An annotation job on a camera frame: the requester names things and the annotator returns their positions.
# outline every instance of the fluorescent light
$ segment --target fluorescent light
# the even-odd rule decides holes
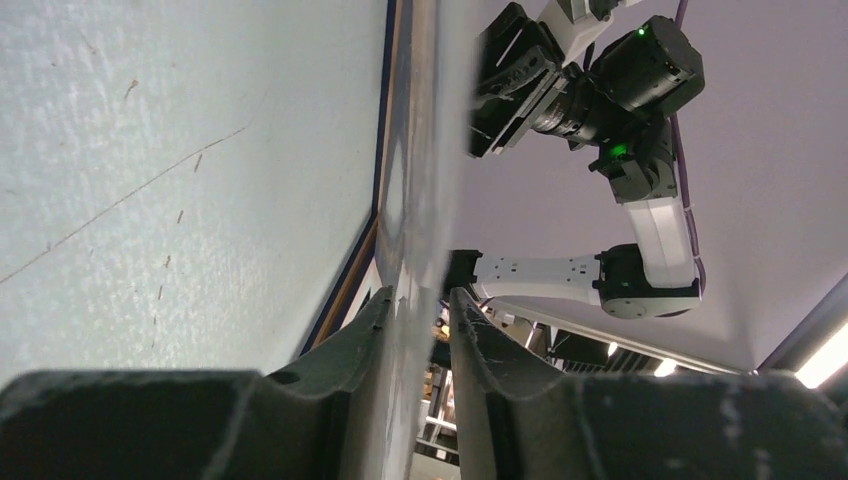
[[[666,358],[660,363],[660,366],[654,370],[655,377],[667,377],[674,373],[674,369],[677,368],[677,362],[670,358]]]
[[[807,388],[816,388],[846,363],[848,363],[848,323],[830,337],[795,376]]]

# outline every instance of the bolt hole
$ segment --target bolt hole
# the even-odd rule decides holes
[[[280,385],[290,385],[292,383],[300,381],[300,375],[294,372],[286,371],[273,373],[271,374],[271,378],[274,379],[274,381],[279,383]]]

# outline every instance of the robotic arm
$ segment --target robotic arm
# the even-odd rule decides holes
[[[464,279],[481,298],[567,298],[619,318],[672,316],[700,303],[668,120],[704,88],[700,54],[674,22],[654,16],[591,66],[590,58],[583,69],[574,63],[613,8],[637,2],[551,0],[537,21],[507,6],[481,35],[469,148],[474,157],[499,154],[531,129],[571,150],[598,147],[589,169],[609,181],[637,243],[570,259],[454,252],[449,280]]]

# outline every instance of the ceiling light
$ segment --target ceiling light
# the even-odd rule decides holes
[[[795,376],[807,388],[816,388],[848,363],[848,323],[830,337]]]
[[[674,373],[674,369],[677,368],[677,362],[670,358],[666,358],[660,363],[660,366],[654,370],[655,377],[667,377]]]

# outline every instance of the green light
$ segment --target green light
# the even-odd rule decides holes
[[[610,156],[613,158],[620,157],[625,153],[627,153],[627,145],[624,144],[616,145],[612,147],[612,150],[610,150]]]

